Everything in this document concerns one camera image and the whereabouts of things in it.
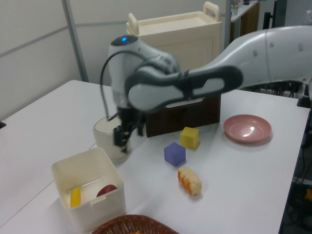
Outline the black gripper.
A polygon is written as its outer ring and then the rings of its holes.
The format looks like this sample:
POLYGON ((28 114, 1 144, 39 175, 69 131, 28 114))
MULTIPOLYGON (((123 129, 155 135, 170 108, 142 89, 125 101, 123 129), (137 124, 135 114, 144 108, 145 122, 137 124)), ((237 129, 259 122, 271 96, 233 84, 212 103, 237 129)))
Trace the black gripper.
POLYGON ((119 108, 118 116, 121 125, 114 128, 114 144, 125 154, 130 152, 130 133, 137 129, 137 134, 144 136, 146 116, 142 111, 135 108, 119 108))

